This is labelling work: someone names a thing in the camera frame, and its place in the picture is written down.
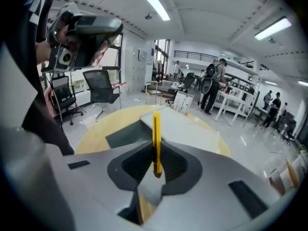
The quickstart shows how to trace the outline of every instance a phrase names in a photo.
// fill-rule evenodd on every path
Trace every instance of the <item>white ceiling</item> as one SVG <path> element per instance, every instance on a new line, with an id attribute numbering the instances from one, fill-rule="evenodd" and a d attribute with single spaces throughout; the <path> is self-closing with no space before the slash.
<path id="1" fill-rule="evenodd" d="M 175 39 L 216 44 L 224 49 L 257 59 L 279 77 L 295 82 L 308 80 L 308 46 L 295 13 L 282 0 L 160 0 L 170 21 L 153 12 L 146 0 L 58 0 L 51 13 L 69 1 L 80 10 L 96 14 L 113 14 L 124 26 L 145 39 Z M 254 35 L 281 16 L 287 16 L 292 27 L 258 41 Z"/>

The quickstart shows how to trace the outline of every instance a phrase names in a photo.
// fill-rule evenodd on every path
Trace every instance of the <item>mesh chair back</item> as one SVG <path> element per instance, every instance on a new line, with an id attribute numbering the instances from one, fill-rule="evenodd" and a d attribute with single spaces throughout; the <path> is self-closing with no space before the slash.
<path id="1" fill-rule="evenodd" d="M 73 95 L 69 89 L 68 76 L 62 76 L 52 80 L 54 92 L 59 102 L 71 98 Z"/>
<path id="2" fill-rule="evenodd" d="M 91 102 L 108 103 L 113 94 L 107 70 L 90 70 L 83 72 L 83 76 L 91 92 Z"/>

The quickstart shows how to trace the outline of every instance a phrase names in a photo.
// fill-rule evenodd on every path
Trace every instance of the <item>white floor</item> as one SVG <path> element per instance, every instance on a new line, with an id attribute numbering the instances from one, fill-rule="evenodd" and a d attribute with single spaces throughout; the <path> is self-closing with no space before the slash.
<path id="1" fill-rule="evenodd" d="M 122 109 L 136 105 L 145 105 L 144 96 L 144 93 L 131 96 L 121 95 Z M 106 104 L 104 112 L 99 118 L 101 119 L 119 108 L 118 100 L 114 104 Z M 225 115 L 221 115 L 219 120 L 215 122 L 214 118 L 218 109 L 214 109 L 213 114 L 207 116 L 197 111 L 196 108 L 197 103 L 193 102 L 189 113 L 205 121 L 216 131 L 219 131 L 221 137 L 231 150 L 231 157 L 260 177 L 268 176 L 275 168 L 285 162 L 286 158 L 291 161 L 296 158 L 297 150 L 293 144 L 291 146 L 287 145 L 272 128 L 262 130 L 259 125 L 255 128 L 255 120 L 253 118 L 250 122 L 245 122 L 244 118 L 238 116 L 233 126 L 230 127 L 226 118 L 231 120 L 232 114 L 227 112 Z M 67 121 L 63 125 L 65 134 L 74 150 L 86 131 L 96 123 L 94 118 L 101 111 L 101 107 L 97 105 L 93 108 L 90 105 L 85 107 L 84 110 L 87 112 L 83 116 L 74 116 L 74 125 L 71 126 Z"/>

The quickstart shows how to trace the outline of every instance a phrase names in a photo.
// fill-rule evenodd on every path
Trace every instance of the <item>gray plastic part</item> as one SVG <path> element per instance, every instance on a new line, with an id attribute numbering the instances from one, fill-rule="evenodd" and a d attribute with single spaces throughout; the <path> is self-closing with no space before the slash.
<path id="1" fill-rule="evenodd" d="M 234 160 L 190 146 L 171 144 L 199 159 L 203 173 L 187 193 L 163 196 L 155 213 L 143 225 L 152 230 L 228 230 L 251 219 L 228 184 L 244 181 L 268 206 L 279 195 L 264 180 Z"/>
<path id="2" fill-rule="evenodd" d="M 0 132 L 1 159 L 10 185 L 22 203 L 54 230 L 259 230 L 262 225 L 258 222 L 269 223 L 290 200 L 276 202 L 251 220 L 228 184 L 242 180 L 270 207 L 279 195 L 269 184 L 228 157 L 163 141 L 198 158 L 202 176 L 187 193 L 160 198 L 164 181 L 154 186 L 149 168 L 138 189 L 158 206 L 147 222 L 138 226 L 117 215 L 129 207 L 133 192 L 118 189 L 107 175 L 107 166 L 113 158 L 146 141 L 63 157 L 58 147 L 44 144 L 34 134 L 20 129 Z M 69 169 L 68 163 L 82 160 L 90 164 Z"/>

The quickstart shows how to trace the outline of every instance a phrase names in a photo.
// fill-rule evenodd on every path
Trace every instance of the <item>round table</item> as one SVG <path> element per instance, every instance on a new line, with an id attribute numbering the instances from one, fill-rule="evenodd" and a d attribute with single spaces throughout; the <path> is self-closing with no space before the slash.
<path id="1" fill-rule="evenodd" d="M 128 125 L 138 121 L 140 117 L 152 110 L 159 108 L 155 105 L 140 105 L 133 106 L 126 109 L 115 111 L 101 120 L 99 120 L 89 131 L 86 132 L 82 138 L 80 144 L 77 147 L 76 153 L 92 153 L 109 150 L 110 146 L 107 142 L 106 136 L 111 135 Z M 191 114 L 186 115 L 189 119 L 196 122 L 198 125 L 203 126 L 206 129 L 212 129 L 207 123 L 194 117 Z M 218 141 L 218 153 L 224 156 L 230 157 L 230 149 L 226 145 L 225 141 L 219 137 Z"/>

